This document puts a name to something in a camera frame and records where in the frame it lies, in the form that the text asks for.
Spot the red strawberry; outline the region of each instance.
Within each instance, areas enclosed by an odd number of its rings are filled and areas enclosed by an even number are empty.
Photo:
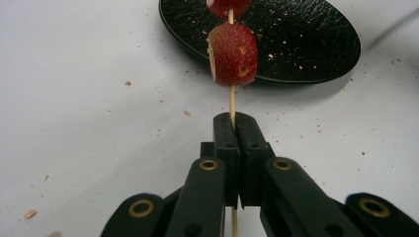
[[[224,23],[209,33],[212,78],[220,86],[242,86],[255,80],[258,49],[252,31]]]
[[[228,18],[228,10],[234,10],[234,19],[243,17],[249,8],[251,0],[207,0],[207,7],[216,16]]]

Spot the strawberry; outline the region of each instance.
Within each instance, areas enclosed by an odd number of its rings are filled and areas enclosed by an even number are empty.
[[[209,33],[212,78],[220,86],[242,86],[255,80],[258,49],[252,31],[224,23]]]
[[[207,0],[207,7],[216,16],[227,19],[228,10],[234,10],[234,19],[243,17],[251,0]]]

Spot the food debris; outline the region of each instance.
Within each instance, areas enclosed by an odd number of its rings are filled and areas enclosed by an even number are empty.
[[[24,215],[25,219],[31,219],[32,217],[34,217],[36,214],[38,213],[37,210],[35,209],[30,209],[28,212],[26,212],[26,214]]]
[[[187,110],[184,110],[184,115],[187,116],[187,117],[190,117],[191,116],[191,112],[189,112]]]

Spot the white table surface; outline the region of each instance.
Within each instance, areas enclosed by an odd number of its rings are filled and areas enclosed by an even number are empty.
[[[239,88],[237,110],[330,197],[371,193],[419,221],[419,2],[330,2],[360,35],[355,68]],[[166,31],[157,0],[1,1],[0,82],[5,237],[99,236],[126,198],[183,186],[228,111],[228,89]],[[240,236],[264,236],[258,211],[239,211]]]

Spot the round black plate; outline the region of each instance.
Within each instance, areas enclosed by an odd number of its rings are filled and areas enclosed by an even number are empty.
[[[160,0],[159,11],[181,45],[209,60],[208,33],[225,20],[208,10],[206,0]],[[254,32],[257,81],[321,83],[343,76],[360,57],[357,32],[324,0],[252,0],[237,22]]]

